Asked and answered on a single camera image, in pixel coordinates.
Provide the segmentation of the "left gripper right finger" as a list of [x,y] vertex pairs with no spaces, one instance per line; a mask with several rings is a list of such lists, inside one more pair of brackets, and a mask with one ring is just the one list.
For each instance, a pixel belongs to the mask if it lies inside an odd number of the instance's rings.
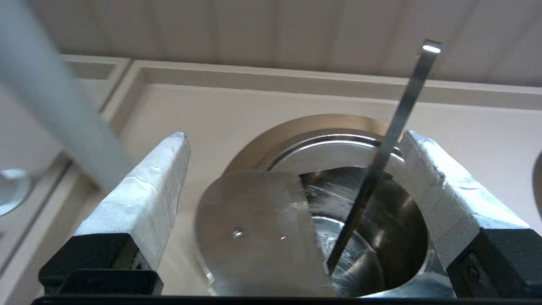
[[541,299],[541,236],[434,140],[406,130],[406,179],[459,298]]

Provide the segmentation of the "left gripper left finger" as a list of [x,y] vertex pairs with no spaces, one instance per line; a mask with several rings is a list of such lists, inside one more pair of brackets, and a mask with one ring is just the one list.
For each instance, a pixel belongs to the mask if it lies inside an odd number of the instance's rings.
[[45,294],[159,295],[190,158],[185,133],[163,139],[41,268]]

